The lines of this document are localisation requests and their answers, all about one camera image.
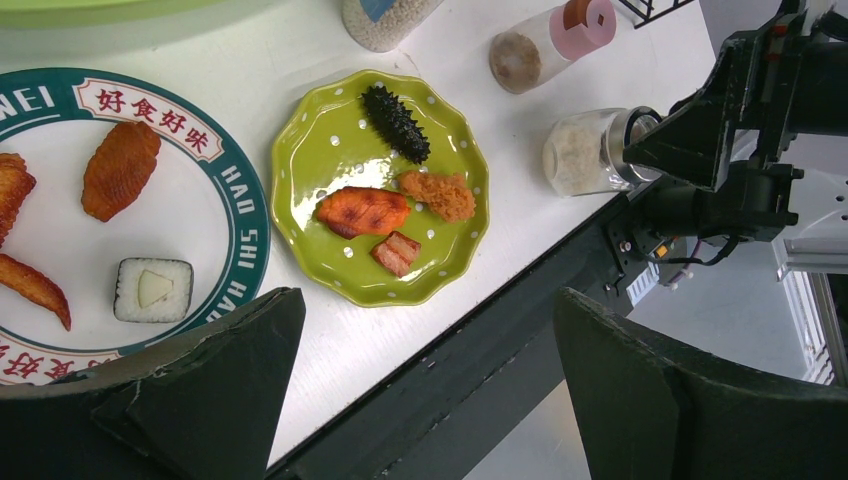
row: black wire rack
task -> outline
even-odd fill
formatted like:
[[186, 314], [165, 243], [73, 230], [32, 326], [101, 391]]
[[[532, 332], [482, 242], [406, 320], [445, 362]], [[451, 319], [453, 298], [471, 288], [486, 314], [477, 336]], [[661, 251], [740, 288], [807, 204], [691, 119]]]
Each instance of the black wire rack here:
[[637, 23], [635, 28], [642, 28], [645, 25], [653, 22], [654, 20], [659, 20], [660, 18], [668, 15], [669, 13], [685, 7], [686, 5], [694, 2], [695, 0], [672, 0], [671, 4], [665, 8], [657, 8], [654, 6], [654, 0], [618, 0], [620, 1], [628, 10], [636, 14], [642, 21]]

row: jar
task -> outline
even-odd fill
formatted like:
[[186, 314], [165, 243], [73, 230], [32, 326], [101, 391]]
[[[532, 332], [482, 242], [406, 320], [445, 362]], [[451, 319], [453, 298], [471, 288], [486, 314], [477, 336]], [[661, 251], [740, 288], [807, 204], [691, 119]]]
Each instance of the jar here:
[[344, 0], [342, 20], [360, 45], [394, 50], [443, 0]]
[[545, 176], [562, 197], [633, 190], [660, 173], [624, 163], [624, 148], [657, 127], [648, 107], [613, 108], [557, 122], [542, 150]]
[[610, 0], [571, 0], [496, 36], [489, 66], [504, 89], [521, 94], [609, 44], [616, 25]]

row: spice bottle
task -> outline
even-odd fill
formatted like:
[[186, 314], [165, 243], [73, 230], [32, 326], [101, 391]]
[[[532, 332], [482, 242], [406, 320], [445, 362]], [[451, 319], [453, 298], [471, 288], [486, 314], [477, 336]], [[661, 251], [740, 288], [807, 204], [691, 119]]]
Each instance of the spice bottle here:
[[350, 36], [374, 52], [394, 50], [443, 0], [344, 0]]
[[660, 124], [648, 107], [614, 108], [557, 122], [542, 150], [545, 176], [560, 196], [633, 190], [660, 173], [624, 163], [624, 148]]
[[609, 44], [616, 24], [610, 0], [570, 0], [496, 36], [492, 74], [507, 91], [527, 92]]

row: container of white granules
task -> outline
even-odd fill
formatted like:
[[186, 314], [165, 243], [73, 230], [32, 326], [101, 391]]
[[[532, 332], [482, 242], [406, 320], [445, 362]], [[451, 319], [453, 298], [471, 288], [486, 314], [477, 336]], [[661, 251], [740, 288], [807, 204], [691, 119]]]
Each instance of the container of white granules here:
[[508, 92], [527, 92], [612, 42], [616, 25], [610, 0], [570, 0], [496, 36], [492, 75]]
[[394, 50], [443, 0], [344, 0], [350, 36], [374, 52]]
[[557, 122], [542, 150], [545, 176], [562, 197], [633, 190], [660, 177], [624, 163], [624, 148], [662, 118], [648, 107], [595, 110]]

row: table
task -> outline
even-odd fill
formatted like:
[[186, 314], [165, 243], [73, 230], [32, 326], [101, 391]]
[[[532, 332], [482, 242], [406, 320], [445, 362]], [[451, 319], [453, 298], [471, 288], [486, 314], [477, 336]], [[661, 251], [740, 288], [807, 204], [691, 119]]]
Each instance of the table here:
[[563, 200], [540, 148], [559, 118], [649, 105], [665, 113], [714, 63], [698, 6], [633, 30], [522, 96], [489, 73], [490, 39], [554, 0], [446, 0], [401, 47], [372, 54], [347, 35], [338, 0], [240, 0], [80, 29], [0, 31], [0, 69], [95, 68], [173, 91], [226, 128], [269, 186], [269, 148], [309, 89], [374, 68], [420, 76], [462, 111], [487, 158], [491, 224], [466, 275], [418, 307], [364, 309], [300, 271], [279, 235], [262, 292], [303, 289], [308, 313], [269, 464], [319, 429], [574, 230], [611, 195]]

